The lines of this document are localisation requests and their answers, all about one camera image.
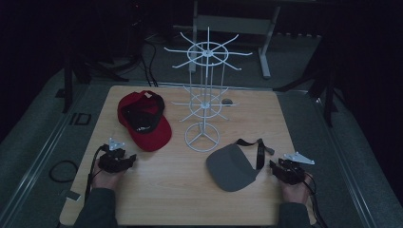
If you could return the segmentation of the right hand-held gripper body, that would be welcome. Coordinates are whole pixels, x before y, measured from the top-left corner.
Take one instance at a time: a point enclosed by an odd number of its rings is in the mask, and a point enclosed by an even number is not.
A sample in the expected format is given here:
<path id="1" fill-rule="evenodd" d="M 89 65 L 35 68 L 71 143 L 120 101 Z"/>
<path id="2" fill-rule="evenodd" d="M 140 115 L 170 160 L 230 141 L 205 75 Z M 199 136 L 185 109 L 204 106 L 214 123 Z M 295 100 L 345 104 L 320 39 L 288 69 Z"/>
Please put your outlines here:
<path id="1" fill-rule="evenodd" d="M 295 152 L 294 154 L 284 154 L 283 158 L 279 159 L 284 159 L 288 162 L 288 167 L 282 167 L 279 165 L 282 168 L 282 177 L 280 180 L 291 185 L 305 180 L 305 170 L 300 167 L 302 164 L 315 164 L 314 160 L 308 159 L 299 152 Z"/>

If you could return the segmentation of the white wire display rack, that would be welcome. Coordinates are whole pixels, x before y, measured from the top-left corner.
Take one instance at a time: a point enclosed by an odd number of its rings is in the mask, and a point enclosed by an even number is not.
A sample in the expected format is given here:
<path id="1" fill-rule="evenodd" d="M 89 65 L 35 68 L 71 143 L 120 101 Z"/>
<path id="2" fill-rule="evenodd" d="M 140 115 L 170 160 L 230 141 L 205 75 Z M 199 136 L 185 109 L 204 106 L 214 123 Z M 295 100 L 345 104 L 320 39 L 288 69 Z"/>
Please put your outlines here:
<path id="1" fill-rule="evenodd" d="M 173 68 L 193 66 L 200 70 L 198 80 L 189 74 L 189 83 L 182 88 L 188 94 L 187 102 L 173 102 L 173 105 L 186 107 L 189 113 L 181 118 L 181 122 L 189 122 L 184 131 L 184 142 L 192 150 L 197 152 L 209 152 L 214 150 L 220 143 L 220 131 L 211 123 L 215 118 L 228 121 L 221 113 L 227 104 L 223 95 L 229 87 L 224 85 L 225 71 L 229 67 L 241 71 L 240 67 L 231 65 L 228 59 L 232 56 L 249 56 L 251 52 L 234 52 L 227 48 L 239 36 L 218 43 L 210 38 L 210 28 L 207 29 L 206 38 L 202 41 L 190 40 L 181 34 L 190 47 L 188 49 L 165 48 L 168 52 L 184 54 L 187 60 Z"/>

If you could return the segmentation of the person's left hand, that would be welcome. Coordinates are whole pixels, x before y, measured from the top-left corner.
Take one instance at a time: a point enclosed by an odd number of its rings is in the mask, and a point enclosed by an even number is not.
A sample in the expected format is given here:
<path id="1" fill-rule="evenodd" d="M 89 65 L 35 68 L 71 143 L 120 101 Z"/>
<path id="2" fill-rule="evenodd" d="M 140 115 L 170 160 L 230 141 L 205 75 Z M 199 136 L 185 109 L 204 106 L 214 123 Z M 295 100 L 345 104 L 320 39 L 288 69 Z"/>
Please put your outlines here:
<path id="1" fill-rule="evenodd" d="M 119 173 L 108 173 L 99 167 L 99 159 L 95 161 L 94 169 L 92 171 L 91 187 L 104 188 L 109 190 L 115 190 L 120 179 L 125 174 L 125 171 Z"/>

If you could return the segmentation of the red and black baseball cap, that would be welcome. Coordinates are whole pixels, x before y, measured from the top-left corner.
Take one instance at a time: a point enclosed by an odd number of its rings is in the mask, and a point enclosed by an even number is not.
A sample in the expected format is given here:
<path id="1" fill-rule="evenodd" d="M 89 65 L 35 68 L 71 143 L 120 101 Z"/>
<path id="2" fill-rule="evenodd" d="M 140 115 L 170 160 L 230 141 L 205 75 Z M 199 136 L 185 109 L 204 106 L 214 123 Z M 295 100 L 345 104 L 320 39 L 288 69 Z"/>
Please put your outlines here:
<path id="1" fill-rule="evenodd" d="M 172 137 L 164 109 L 163 98 L 153 91 L 132 92 L 118 103 L 118 121 L 138 147 L 154 152 L 167 145 Z"/>

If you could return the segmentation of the black tripod stand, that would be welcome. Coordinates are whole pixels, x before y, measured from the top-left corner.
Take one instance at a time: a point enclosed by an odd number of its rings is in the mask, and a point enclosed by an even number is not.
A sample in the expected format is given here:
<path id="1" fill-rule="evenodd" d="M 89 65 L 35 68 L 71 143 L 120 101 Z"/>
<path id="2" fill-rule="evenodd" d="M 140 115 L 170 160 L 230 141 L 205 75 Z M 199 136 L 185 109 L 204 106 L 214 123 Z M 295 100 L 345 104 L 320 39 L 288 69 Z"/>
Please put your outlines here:
<path id="1" fill-rule="evenodd" d="M 105 66 L 97 63 L 94 60 L 91 60 L 89 57 L 86 57 L 84 54 L 79 53 L 77 51 L 72 50 L 67 47 L 64 52 L 64 89 L 63 89 L 63 98 L 64 98 L 64 109 L 63 112 L 67 113 L 73 103 L 73 74 L 76 70 L 80 68 L 77 66 L 78 63 L 82 63 L 83 65 L 89 64 L 91 67 L 103 73 L 108 78 L 111 78 L 117 82 L 127 82 L 127 79 L 122 78 L 115 74 L 112 70 L 107 69 Z"/>
<path id="2" fill-rule="evenodd" d="M 329 127 L 333 126 L 332 113 L 336 111 L 334 107 L 334 95 L 336 88 L 336 53 L 331 44 L 322 39 L 314 51 L 302 76 L 293 82 L 274 88 L 276 92 L 287 92 L 308 81 L 313 81 L 308 89 L 310 98 L 316 101 L 322 94 L 324 97 L 323 118 Z"/>

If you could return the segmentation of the person's right hand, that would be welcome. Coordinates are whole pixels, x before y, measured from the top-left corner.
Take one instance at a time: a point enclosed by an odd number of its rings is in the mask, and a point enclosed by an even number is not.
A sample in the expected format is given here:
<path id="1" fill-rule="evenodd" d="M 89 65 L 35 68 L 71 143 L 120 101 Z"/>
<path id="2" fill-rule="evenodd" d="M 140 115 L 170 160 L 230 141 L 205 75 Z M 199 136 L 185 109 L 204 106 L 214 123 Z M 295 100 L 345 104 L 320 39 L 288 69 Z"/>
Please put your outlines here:
<path id="1" fill-rule="evenodd" d="M 306 204 L 311 195 L 311 190 L 309 189 L 310 183 L 311 176 L 309 174 L 305 175 L 303 182 L 294 185 L 280 181 L 279 184 L 283 200 L 290 203 Z"/>

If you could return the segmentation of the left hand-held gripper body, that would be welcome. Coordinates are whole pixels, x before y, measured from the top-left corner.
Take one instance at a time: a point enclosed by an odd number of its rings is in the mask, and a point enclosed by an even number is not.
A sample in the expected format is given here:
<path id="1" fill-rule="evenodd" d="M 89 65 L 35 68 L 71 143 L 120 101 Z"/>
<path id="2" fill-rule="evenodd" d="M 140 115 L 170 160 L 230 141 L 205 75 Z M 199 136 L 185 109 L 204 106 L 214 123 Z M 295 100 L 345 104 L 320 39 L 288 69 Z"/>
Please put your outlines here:
<path id="1" fill-rule="evenodd" d="M 125 144 L 123 142 L 117 142 L 113 138 L 108 139 L 108 143 L 101 146 L 101 150 L 104 151 L 104 155 L 100 157 L 99 167 L 108 173 L 119 173 L 128 168 L 123 167 L 122 160 L 127 159 L 123 157 L 117 157 L 117 149 L 124 149 Z"/>

